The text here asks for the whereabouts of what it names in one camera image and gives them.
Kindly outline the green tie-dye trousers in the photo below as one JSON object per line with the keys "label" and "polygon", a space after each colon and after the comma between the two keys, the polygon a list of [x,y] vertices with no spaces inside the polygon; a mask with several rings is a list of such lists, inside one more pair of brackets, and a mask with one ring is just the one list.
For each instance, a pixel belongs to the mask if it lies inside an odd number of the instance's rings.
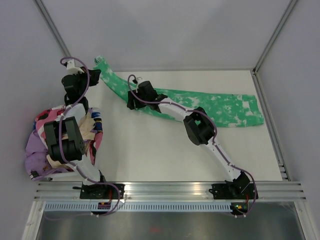
{"label": "green tie-dye trousers", "polygon": [[[128,101],[128,83],[116,75],[102,55],[94,59],[94,69],[101,70],[100,79],[123,101]],[[201,107],[218,128],[253,127],[264,124],[254,95],[204,93],[176,89],[156,88],[179,105],[189,108]]]}

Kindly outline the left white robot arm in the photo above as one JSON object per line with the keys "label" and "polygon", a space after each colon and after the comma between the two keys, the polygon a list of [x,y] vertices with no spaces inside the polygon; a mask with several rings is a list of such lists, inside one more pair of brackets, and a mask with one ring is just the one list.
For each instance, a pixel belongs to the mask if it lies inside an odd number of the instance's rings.
{"label": "left white robot arm", "polygon": [[103,138],[99,108],[90,107],[85,94],[99,83],[101,71],[85,70],[64,76],[64,107],[53,120],[43,124],[49,159],[59,167],[71,168],[83,177],[83,185],[91,187],[97,198],[105,198],[109,186],[101,171],[95,167],[97,150]]}

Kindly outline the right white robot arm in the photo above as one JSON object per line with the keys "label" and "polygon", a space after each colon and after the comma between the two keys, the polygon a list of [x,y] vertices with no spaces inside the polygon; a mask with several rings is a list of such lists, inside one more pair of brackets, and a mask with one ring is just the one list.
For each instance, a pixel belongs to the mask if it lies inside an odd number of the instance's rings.
{"label": "right white robot arm", "polygon": [[181,105],[165,94],[157,93],[150,81],[143,81],[131,74],[128,79],[127,107],[137,110],[149,107],[152,111],[168,115],[183,123],[189,140],[203,148],[225,175],[225,184],[230,196],[240,198],[250,184],[246,171],[236,167],[222,149],[217,135],[218,130],[213,120],[202,107],[190,108]]}

